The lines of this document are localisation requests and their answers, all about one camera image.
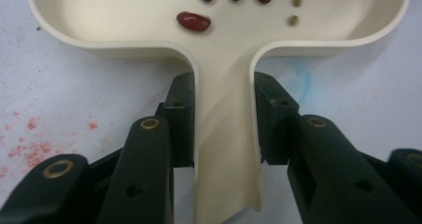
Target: white table surface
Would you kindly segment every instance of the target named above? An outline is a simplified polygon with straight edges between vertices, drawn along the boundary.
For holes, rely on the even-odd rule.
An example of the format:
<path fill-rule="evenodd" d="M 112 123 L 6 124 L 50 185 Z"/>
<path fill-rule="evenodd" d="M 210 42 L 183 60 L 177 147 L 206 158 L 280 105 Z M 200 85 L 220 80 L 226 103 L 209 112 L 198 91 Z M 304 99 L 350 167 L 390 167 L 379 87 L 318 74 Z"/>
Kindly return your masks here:
<path fill-rule="evenodd" d="M 411 0 L 385 38 L 333 57 L 269 58 L 301 114 L 330 118 L 355 147 L 386 160 L 422 149 L 422 0 Z M 130 125 L 154 114 L 174 76 L 168 59 L 123 61 L 66 45 L 34 19 L 27 0 L 0 0 L 0 206 L 38 162 L 79 153 L 95 161 L 124 144 Z M 284 166 L 263 165 L 264 206 L 226 223 L 301 223 Z M 175 223 L 191 223 L 193 169 L 175 171 Z"/>

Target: white plastic tray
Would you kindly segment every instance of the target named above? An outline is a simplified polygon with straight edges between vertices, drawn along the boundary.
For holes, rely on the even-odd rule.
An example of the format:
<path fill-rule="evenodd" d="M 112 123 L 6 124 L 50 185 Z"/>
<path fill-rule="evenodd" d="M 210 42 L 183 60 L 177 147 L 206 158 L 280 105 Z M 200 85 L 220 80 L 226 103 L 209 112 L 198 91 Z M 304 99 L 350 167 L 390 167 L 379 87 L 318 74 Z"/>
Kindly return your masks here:
<path fill-rule="evenodd" d="M 400 21 L 409 0 L 30 0 L 40 24 L 58 39 L 116 58 L 175 57 L 196 86 L 197 223 L 220 223 L 260 209 L 253 72 L 264 56 L 329 55 L 373 42 Z M 202 34 L 176 15 L 209 16 Z M 296 27 L 288 25 L 300 17 Z"/>

